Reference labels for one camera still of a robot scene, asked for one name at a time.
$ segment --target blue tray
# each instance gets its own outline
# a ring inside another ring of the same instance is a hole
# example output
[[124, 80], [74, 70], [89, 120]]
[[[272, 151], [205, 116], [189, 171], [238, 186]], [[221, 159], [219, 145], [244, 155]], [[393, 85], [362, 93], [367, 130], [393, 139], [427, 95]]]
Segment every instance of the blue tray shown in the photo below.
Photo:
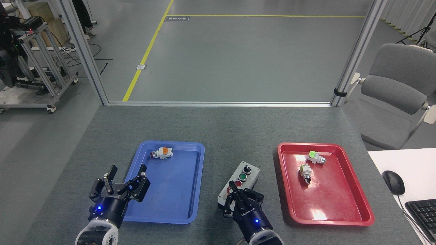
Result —
[[[152, 159], [150, 152], [159, 147], [173, 148], [173, 156]], [[150, 187], [141, 203], [129, 202], [124, 221], [189, 224], [197, 216], [203, 172], [204, 146], [196, 142], [142, 142], [136, 151], [125, 181], [147, 167]]]

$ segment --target person's leg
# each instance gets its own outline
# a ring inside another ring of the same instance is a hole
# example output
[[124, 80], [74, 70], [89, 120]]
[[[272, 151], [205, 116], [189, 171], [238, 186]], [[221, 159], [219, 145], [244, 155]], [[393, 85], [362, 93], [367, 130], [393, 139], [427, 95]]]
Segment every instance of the person's leg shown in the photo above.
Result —
[[89, 18], [88, 10], [82, 0], [72, 0], [76, 9], [77, 17], [82, 25], [83, 33], [86, 34], [86, 28], [92, 28], [91, 19]]

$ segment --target keyboard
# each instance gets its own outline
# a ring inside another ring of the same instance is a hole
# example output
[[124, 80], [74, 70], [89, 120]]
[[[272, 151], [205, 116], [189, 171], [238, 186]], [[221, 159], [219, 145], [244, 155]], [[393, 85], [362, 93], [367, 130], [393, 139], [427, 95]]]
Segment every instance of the keyboard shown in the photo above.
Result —
[[405, 207], [427, 238], [436, 242], [436, 199], [408, 201]]

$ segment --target gray chair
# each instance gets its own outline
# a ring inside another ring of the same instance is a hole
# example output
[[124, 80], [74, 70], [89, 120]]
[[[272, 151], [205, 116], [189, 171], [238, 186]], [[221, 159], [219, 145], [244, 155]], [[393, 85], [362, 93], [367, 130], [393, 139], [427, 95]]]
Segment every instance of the gray chair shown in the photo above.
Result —
[[436, 90], [436, 54], [428, 49], [404, 44], [385, 44], [378, 51], [369, 75], [351, 81], [362, 84], [363, 95], [388, 103], [410, 115], [425, 110], [418, 122], [392, 113], [365, 99], [353, 99], [343, 105], [363, 141], [387, 150], [401, 149], [425, 121], [436, 120], [436, 106], [427, 97]]

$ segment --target yellow floor line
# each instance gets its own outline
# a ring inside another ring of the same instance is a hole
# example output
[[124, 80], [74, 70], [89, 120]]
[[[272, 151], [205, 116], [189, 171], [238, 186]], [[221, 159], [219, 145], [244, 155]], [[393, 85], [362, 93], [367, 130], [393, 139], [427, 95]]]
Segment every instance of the yellow floor line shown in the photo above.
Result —
[[169, 14], [168, 16], [200, 16], [200, 17], [332, 17], [332, 18], [364, 18], [355, 15], [257, 15], [257, 14]]
[[[140, 65], [145, 64], [145, 61], [147, 60], [148, 54], [150, 53], [151, 48], [153, 47], [154, 41], [156, 40], [157, 34], [160, 31], [160, 28], [162, 27], [162, 24], [165, 21], [165, 18], [167, 17], [168, 11], [170, 11], [171, 5], [173, 4], [174, 0], [171, 0], [170, 3], [168, 4], [167, 10], [165, 11], [165, 13], [162, 16], [162, 19], [160, 20], [159, 25], [156, 28], [156, 31], [154, 32], [153, 38], [151, 38], [150, 44], [148, 45], [147, 51], [145, 51], [144, 57], [142, 57], [141, 63]], [[128, 101], [130, 95], [132, 94], [133, 88], [135, 87], [136, 81], [138, 81], [138, 77], [141, 74], [142, 70], [137, 70], [135, 73], [135, 76], [132, 79], [132, 82], [130, 83], [129, 88], [127, 89], [126, 94], [124, 95], [123, 101]]]

